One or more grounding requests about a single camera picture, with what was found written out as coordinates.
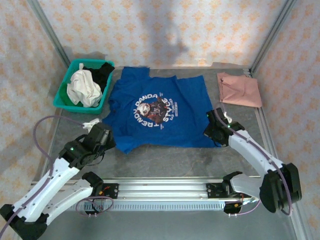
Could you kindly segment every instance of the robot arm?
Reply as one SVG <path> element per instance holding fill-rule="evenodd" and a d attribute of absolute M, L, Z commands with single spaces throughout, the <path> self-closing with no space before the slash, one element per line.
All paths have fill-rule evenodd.
<path fill-rule="evenodd" d="M 215 143 L 235 149 L 261 176 L 261 178 L 252 178 L 239 171 L 233 172 L 223 178 L 224 190 L 228 194 L 244 193 L 259 198 L 270 212 L 275 213 L 289 204 L 278 168 L 288 185 L 291 202 L 295 203 L 301 200 L 302 193 L 297 167 L 292 163 L 284 164 L 270 155 L 250 137 L 241 124 L 228 122 L 221 108 L 217 108 L 216 112 L 218 116 L 213 110 L 207 112 L 209 125 L 203 134 L 211 138 Z M 225 124 L 222 124 L 217 119 L 218 117 Z"/>
<path fill-rule="evenodd" d="M 108 126 L 99 122 L 86 126 L 89 134 L 80 139 L 68 142 L 54 161 L 53 174 L 48 171 L 43 178 L 14 205 L 5 204 L 0 209 L 0 215 L 8 221 L 23 203 L 41 189 L 44 182 L 50 178 L 45 188 L 20 210 L 10 223 L 12 229 L 23 240 L 36 240 L 46 230 L 47 226 L 62 212 L 89 196 L 98 196 L 102 190 L 103 180 L 93 172 L 85 173 L 69 189 L 59 192 L 65 183 L 75 176 L 84 166 L 102 156 L 113 148 L 114 142 Z"/>

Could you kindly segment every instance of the pink cloth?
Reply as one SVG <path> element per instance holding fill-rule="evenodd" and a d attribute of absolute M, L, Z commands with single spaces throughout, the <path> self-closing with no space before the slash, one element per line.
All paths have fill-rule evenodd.
<path fill-rule="evenodd" d="M 225 72 L 218 73 L 217 78 L 220 102 L 254 108 L 262 106 L 257 79 L 245 75 L 232 76 Z"/>

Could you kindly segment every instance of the wall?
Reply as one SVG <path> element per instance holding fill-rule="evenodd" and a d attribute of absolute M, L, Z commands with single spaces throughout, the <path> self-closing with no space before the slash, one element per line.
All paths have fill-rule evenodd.
<path fill-rule="evenodd" d="M 153 68 L 251 66 L 284 3 L 40 0 L 71 60 L 108 55 L 116 66 Z"/>
<path fill-rule="evenodd" d="M 256 78 L 279 157 L 299 168 L 302 201 L 320 235 L 320 4 L 300 0 Z"/>
<path fill-rule="evenodd" d="M 19 200 L 41 167 L 32 128 L 40 118 L 55 113 L 53 96 L 66 68 L 25 0 L 0 2 L 0 36 L 2 206 Z M 53 137 L 51 126 L 48 120 L 37 131 L 45 150 Z M 0 230 L 4 223 L 0 217 Z"/>

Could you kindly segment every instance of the laundry basket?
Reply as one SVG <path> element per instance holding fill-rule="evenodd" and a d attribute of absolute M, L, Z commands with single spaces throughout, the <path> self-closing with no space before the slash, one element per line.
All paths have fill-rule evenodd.
<path fill-rule="evenodd" d="M 86 59 L 86 58 L 78 58 L 75 59 L 71 62 L 68 70 L 66 71 L 66 74 L 62 80 L 63 83 L 70 83 L 71 76 L 79 70 L 79 64 L 84 64 L 85 67 L 87 68 L 92 68 L 92 69 L 99 69 L 104 63 L 109 63 L 112 66 L 115 66 L 114 62 L 112 61 L 106 61 L 102 59 Z M 100 114 L 103 110 L 103 106 L 105 103 L 105 100 L 107 98 L 108 90 L 110 87 L 110 83 L 112 80 L 112 72 L 110 73 L 106 87 L 104 89 L 104 92 L 102 94 L 102 98 L 100 100 L 99 106 L 97 107 L 83 107 L 83 106 L 67 106 L 64 104 L 60 97 L 60 88 L 59 87 L 58 92 L 56 93 L 54 100 L 53 100 L 53 105 L 57 108 L 65 109 L 69 112 L 74 112 L 74 113 L 82 113 L 82 114 Z"/>

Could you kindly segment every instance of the panda graphic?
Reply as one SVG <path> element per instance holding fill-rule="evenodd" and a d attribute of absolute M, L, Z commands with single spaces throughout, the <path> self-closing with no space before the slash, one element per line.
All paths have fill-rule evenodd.
<path fill-rule="evenodd" d="M 164 117 L 166 116 L 168 109 L 166 104 L 162 101 L 162 98 L 157 97 L 155 102 L 140 103 L 136 110 L 142 117 L 148 118 L 156 124 L 161 124 L 164 122 Z"/>

